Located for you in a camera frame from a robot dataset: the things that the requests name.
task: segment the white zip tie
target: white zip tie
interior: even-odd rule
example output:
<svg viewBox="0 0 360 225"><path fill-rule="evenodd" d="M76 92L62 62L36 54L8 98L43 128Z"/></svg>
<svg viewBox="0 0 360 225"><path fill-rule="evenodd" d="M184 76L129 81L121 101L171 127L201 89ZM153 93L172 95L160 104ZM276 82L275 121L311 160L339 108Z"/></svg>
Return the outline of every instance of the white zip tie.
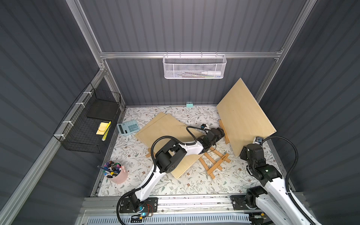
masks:
<svg viewBox="0 0 360 225"><path fill-rule="evenodd" d="M85 108L85 105L84 105L83 102L78 102L78 103L75 103L75 104L81 104L81 105L84 106L84 108Z"/></svg>
<svg viewBox="0 0 360 225"><path fill-rule="evenodd" d="M72 126L74 126L74 124L72 123L71 120L69 120L69 121L63 121L63 123L70 123Z"/></svg>
<svg viewBox="0 0 360 225"><path fill-rule="evenodd" d="M64 134L54 134L54 136L61 136L61 137L63 137L65 139Z"/></svg>
<svg viewBox="0 0 360 225"><path fill-rule="evenodd" d="M93 96L92 92L83 92L83 93L88 93L88 94L90 94L90 96Z"/></svg>

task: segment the enclosure floor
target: enclosure floor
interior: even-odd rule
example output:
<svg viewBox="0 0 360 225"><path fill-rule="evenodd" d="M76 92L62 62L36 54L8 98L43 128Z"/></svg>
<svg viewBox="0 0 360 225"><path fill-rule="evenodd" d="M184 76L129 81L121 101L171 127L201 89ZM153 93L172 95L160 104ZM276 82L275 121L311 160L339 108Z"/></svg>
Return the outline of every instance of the enclosure floor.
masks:
<svg viewBox="0 0 360 225"><path fill-rule="evenodd" d="M159 112L169 113L180 122L190 126L200 127L206 123L211 128L219 127L219 113L216 107L141 107L127 108L124 122L137 120L140 127L145 126ZM264 143L266 162L274 165L278 170L273 154L267 143ZM98 196L121 196L127 191L137 188L146 177L152 166L151 157L147 158L148 147L137 140L134 135L117 137L111 160L125 165L129 175L123 184L115 184L108 179L102 181ZM152 195L180 195L180 194L224 194L244 193L247 188L260 185L256 179L246 172L246 162L235 156L230 144L226 145L224 138L217 142L216 149L222 154L229 153L231 163L223 162L223 170L216 169L213 180L207 175L205 168L197 160L179 179L172 174L165 175L155 186ZM218 161L219 156L210 152L209 155ZM208 167L213 164L202 156Z"/></svg>

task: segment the black wire basket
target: black wire basket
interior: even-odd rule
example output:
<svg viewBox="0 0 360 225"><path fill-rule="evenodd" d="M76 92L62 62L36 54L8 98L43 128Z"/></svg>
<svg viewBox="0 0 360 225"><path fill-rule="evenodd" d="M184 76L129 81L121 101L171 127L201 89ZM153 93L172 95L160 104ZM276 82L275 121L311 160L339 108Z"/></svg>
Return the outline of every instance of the black wire basket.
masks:
<svg viewBox="0 0 360 225"><path fill-rule="evenodd" d="M102 102L104 105L109 103L113 106L112 108L114 108L114 103L116 103L116 112L114 113L114 110L112 110L110 114L108 113L108 119L106 120L103 118L89 118L89 111L92 110L92 106L98 102ZM114 130L116 126L114 119L118 116L118 112L120 112L120 103L121 98L119 93L92 89L82 103L76 103L79 104L79 107L71 117L71 122L66 122L67 125L62 133L63 135L54 135L54 137L61 142L66 150L101 153L101 149L105 147L106 143L102 141L103 135L97 135L96 132L100 123L104 121L110 121L111 125L109 130Z"/></svg>

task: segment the vent grille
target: vent grille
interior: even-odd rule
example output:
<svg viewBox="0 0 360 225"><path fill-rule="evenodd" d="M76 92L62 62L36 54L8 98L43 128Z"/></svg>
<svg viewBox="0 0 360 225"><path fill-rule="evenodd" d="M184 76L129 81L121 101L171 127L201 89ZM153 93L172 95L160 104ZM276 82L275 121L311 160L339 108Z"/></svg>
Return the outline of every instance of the vent grille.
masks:
<svg viewBox="0 0 360 225"><path fill-rule="evenodd" d="M203 214L177 214L177 215L153 215L146 217L142 222L130 222L130 216L120 216L126 224L197 224L197 223L220 223L234 222L249 224L249 215L244 213L203 213ZM116 216L90 216L88 225L118 225Z"/></svg>

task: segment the white wire basket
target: white wire basket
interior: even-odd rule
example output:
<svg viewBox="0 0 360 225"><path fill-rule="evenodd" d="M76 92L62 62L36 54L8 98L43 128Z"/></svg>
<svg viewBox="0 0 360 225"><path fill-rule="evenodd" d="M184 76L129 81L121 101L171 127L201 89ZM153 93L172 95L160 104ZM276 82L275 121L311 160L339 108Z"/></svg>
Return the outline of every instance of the white wire basket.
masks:
<svg viewBox="0 0 360 225"><path fill-rule="evenodd" d="M166 79L222 79L226 66L225 55L164 55Z"/></svg>

